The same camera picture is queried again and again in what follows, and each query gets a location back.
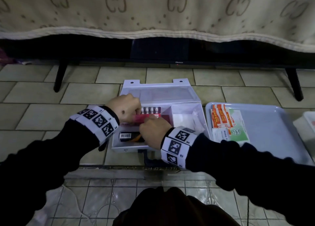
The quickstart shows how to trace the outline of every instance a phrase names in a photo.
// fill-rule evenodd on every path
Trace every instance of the person's right hand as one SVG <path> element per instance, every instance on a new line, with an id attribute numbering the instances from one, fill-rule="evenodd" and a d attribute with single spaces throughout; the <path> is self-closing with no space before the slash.
<path id="1" fill-rule="evenodd" d="M 153 114 L 140 125 L 140 134 L 148 146 L 160 150 L 163 137 L 172 126 L 162 117 L 156 118 Z"/>

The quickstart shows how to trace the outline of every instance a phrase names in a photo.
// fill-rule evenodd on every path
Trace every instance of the black sweater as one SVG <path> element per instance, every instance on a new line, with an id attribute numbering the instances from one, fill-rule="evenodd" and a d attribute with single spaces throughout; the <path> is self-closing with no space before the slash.
<path id="1" fill-rule="evenodd" d="M 34 211 L 45 205 L 46 191 L 61 186 L 64 176 L 98 146 L 96 136 L 85 126 L 68 120 L 57 137 L 34 141 L 10 154 L 0 165 L 2 217 L 14 219 L 14 225 L 26 225 Z M 253 204 L 285 215 L 290 224 L 313 220 L 315 167 L 258 152 L 250 144 L 215 143 L 200 134 L 190 147 L 186 168 L 210 174 L 222 189 L 235 189 Z"/>

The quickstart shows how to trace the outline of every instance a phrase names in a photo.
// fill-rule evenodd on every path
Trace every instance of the tray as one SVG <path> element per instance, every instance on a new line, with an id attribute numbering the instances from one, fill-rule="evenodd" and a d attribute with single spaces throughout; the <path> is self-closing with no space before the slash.
<path id="1" fill-rule="evenodd" d="M 210 109 L 214 104 L 225 104 L 228 108 L 241 111 L 250 143 L 258 151 L 268 151 L 281 159 L 291 157 L 299 164 L 315 165 L 293 122 L 285 110 L 278 106 L 208 103 L 205 110 L 211 140 L 213 136 Z"/>

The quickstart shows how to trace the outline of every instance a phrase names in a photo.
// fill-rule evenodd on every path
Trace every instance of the white box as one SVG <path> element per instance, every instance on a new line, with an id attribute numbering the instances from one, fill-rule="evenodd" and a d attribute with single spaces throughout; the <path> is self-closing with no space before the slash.
<path id="1" fill-rule="evenodd" d="M 138 97 L 142 107 L 161 107 L 161 114 L 169 115 L 173 127 L 188 127 L 203 132 L 209 138 L 201 101 L 188 79 L 173 79 L 173 83 L 157 84 L 140 84 L 139 80 L 125 80 L 120 95 L 128 93 Z M 119 133 L 126 131 L 139 131 L 139 127 L 120 126 L 109 141 L 109 146 L 113 151 L 154 150 L 146 143 L 120 142 Z"/>
<path id="2" fill-rule="evenodd" d="M 310 155 L 315 160 L 315 112 L 305 112 L 293 122 Z"/>

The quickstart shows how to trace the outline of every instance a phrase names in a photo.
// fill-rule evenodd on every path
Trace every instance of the green packet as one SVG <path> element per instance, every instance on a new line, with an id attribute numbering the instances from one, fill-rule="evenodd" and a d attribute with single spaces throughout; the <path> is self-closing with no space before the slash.
<path id="1" fill-rule="evenodd" d="M 232 128 L 212 128 L 214 141 L 236 141 L 240 145 L 243 145 L 245 142 L 250 143 L 241 111 L 229 109 L 229 113 L 234 120 L 234 126 Z"/>

